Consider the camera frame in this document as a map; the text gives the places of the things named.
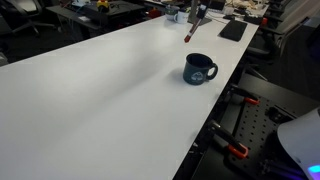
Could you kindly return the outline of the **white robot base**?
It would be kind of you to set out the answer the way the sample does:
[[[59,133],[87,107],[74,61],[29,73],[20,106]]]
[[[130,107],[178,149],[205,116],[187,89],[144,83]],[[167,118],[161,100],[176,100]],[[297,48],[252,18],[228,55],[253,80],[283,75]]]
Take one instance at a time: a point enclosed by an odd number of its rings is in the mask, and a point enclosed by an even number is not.
[[[280,144],[309,180],[320,180],[320,108],[277,129]]]

